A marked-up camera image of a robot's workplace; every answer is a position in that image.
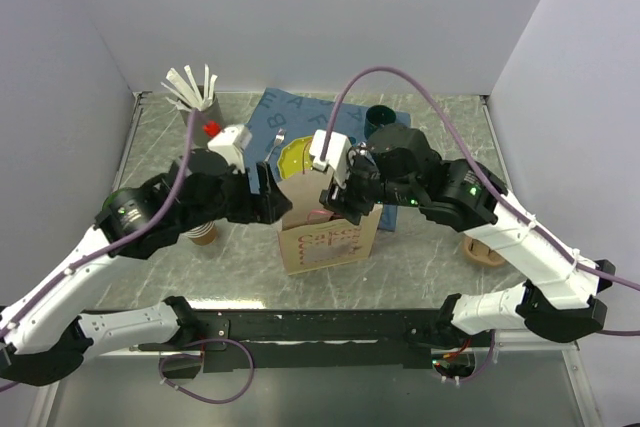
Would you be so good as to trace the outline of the pink paper gift bag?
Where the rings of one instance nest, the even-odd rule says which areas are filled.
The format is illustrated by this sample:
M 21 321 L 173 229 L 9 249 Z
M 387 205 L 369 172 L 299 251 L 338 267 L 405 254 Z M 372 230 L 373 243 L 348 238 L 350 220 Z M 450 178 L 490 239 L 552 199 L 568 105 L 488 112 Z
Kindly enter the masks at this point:
M 319 196 L 329 176 L 316 171 L 297 173 L 278 183 L 293 208 L 281 219 L 280 253 L 287 274 L 365 260 L 370 256 L 382 208 L 374 209 L 356 225 L 321 206 Z

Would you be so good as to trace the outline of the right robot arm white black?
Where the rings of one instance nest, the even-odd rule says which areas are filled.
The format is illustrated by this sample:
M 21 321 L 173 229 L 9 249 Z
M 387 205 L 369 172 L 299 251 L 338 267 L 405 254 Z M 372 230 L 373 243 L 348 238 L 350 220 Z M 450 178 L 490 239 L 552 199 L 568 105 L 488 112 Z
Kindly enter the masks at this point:
M 357 225 L 377 204 L 413 207 L 427 220 L 497 253 L 525 280 L 484 295 L 451 294 L 418 342 L 454 348 L 489 330 L 524 330 L 568 343 L 604 328 L 607 307 L 598 293 L 610 286 L 606 261 L 591 261 L 561 243 L 528 213 L 486 167 L 446 161 L 418 129 L 394 123 L 365 146 L 325 130 L 315 132 L 309 154 L 314 169 L 330 172 L 323 207 Z

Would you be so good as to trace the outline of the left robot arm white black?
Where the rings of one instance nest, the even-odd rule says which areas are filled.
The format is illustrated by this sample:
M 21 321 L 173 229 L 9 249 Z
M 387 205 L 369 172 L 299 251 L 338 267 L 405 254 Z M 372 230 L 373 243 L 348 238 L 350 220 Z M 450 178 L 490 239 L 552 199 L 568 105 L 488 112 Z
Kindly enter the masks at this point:
M 270 225 L 291 210 L 265 161 L 256 165 L 259 190 L 252 192 L 244 162 L 250 140 L 246 126 L 226 127 L 168 172 L 107 202 L 73 251 L 2 310 L 2 379 L 45 386 L 104 353 L 140 344 L 190 347 L 204 329 L 181 296 L 138 310 L 87 310 L 120 275 L 182 235 L 220 219 Z

